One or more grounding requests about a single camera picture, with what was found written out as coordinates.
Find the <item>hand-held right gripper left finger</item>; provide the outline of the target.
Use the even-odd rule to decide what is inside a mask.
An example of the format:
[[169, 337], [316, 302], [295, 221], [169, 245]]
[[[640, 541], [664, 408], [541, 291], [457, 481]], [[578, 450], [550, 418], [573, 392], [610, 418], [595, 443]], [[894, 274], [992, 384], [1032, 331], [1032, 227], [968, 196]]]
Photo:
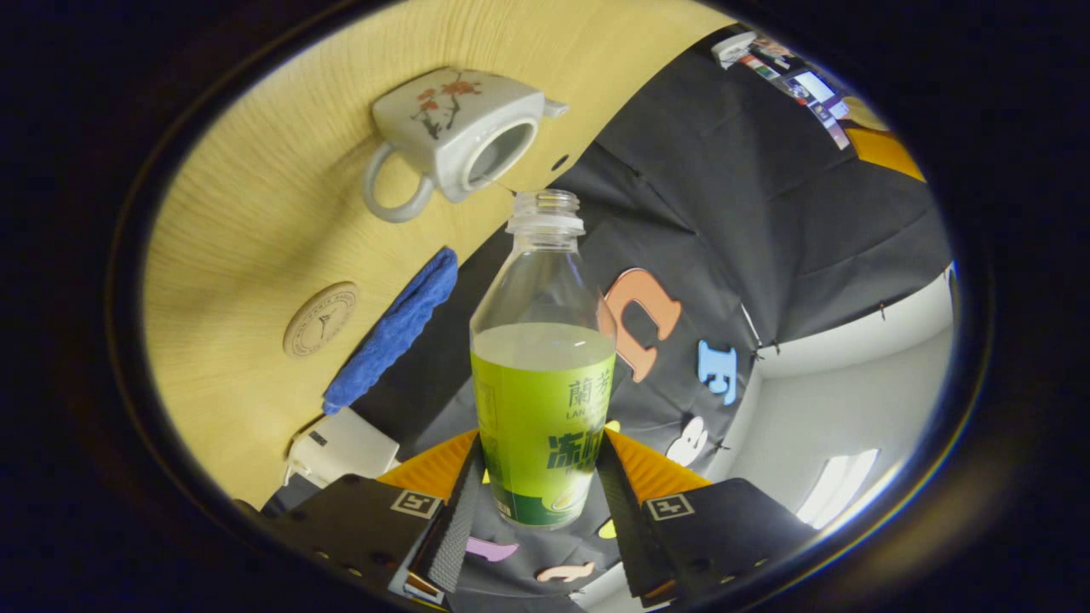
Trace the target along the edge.
[[485, 462], [471, 430], [379, 478], [348, 473], [261, 530], [370, 593], [448, 608], [467, 558]]

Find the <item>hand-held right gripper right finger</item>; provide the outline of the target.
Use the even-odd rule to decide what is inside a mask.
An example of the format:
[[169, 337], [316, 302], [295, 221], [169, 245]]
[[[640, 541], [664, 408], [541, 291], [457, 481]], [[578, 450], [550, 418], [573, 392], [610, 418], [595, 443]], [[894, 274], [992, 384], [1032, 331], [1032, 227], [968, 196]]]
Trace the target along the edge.
[[602, 481], [629, 592], [643, 605], [740, 582], [818, 539], [818, 529], [746, 478], [708, 481], [606, 428]]

